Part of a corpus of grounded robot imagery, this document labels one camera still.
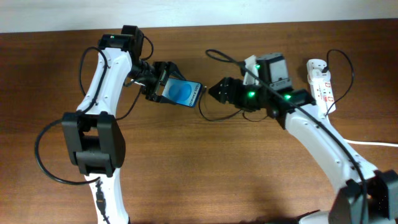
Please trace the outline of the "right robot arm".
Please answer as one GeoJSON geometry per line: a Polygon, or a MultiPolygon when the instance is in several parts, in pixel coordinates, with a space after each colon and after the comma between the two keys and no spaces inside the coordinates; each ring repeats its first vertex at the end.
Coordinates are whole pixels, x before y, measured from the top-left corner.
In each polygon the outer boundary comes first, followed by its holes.
{"type": "Polygon", "coordinates": [[[359,155],[327,121],[314,97],[295,90],[280,53],[238,62],[243,79],[226,77],[209,89],[220,103],[253,112],[261,109],[300,141],[328,177],[336,197],[329,211],[315,210],[281,223],[396,223],[397,173],[381,172],[359,155]]]}

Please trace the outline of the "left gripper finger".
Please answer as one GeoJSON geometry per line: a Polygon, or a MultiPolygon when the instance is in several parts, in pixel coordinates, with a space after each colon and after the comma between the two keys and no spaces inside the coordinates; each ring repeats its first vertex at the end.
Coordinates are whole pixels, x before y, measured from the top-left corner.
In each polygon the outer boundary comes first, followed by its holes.
{"type": "Polygon", "coordinates": [[[169,76],[175,77],[179,80],[185,80],[185,77],[182,75],[177,65],[173,62],[162,62],[164,64],[164,69],[161,75],[162,80],[166,80],[169,76]]]}
{"type": "Polygon", "coordinates": [[[171,99],[167,98],[166,96],[163,95],[158,95],[154,93],[154,102],[156,103],[167,103],[171,105],[175,105],[176,102],[172,101],[171,99]]]}

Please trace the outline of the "white power strip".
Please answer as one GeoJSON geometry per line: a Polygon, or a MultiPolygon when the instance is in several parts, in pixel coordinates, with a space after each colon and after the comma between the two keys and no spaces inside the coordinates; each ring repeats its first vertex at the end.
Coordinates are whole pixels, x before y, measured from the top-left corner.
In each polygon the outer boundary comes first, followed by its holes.
{"type": "Polygon", "coordinates": [[[331,88],[331,82],[315,83],[310,85],[313,98],[316,100],[317,105],[320,107],[322,113],[326,114],[327,111],[332,113],[336,110],[334,105],[335,98],[331,88]]]}

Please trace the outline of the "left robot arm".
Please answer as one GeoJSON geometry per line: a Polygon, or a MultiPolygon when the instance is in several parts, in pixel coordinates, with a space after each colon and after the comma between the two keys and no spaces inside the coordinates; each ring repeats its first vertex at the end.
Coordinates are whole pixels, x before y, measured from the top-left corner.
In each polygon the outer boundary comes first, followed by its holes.
{"type": "Polygon", "coordinates": [[[120,173],[126,142],[116,110],[125,80],[140,86],[147,100],[173,103],[157,90],[172,79],[184,81],[176,64],[148,64],[141,58],[144,33],[123,26],[120,34],[105,34],[94,47],[98,64],[84,100],[76,112],[65,113],[62,128],[71,163],[79,168],[91,188],[98,223],[130,223],[121,192],[120,173]]]}

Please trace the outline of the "blue screen Galaxy smartphone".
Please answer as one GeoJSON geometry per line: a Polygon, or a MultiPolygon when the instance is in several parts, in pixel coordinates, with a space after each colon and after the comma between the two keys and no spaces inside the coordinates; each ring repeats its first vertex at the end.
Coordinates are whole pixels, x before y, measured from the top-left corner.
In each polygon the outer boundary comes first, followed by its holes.
{"type": "Polygon", "coordinates": [[[194,108],[203,85],[198,82],[169,78],[162,96],[178,105],[194,108]]]}

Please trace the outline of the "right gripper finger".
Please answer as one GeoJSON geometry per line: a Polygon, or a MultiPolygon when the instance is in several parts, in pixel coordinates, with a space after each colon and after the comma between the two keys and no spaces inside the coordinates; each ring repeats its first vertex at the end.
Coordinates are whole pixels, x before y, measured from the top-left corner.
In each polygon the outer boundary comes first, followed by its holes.
{"type": "Polygon", "coordinates": [[[215,85],[208,90],[208,93],[218,102],[222,104],[230,103],[230,86],[227,85],[215,85]]]}
{"type": "Polygon", "coordinates": [[[229,85],[233,81],[232,78],[230,77],[225,77],[222,80],[220,80],[216,85],[211,87],[209,89],[209,92],[227,92],[229,85]]]}

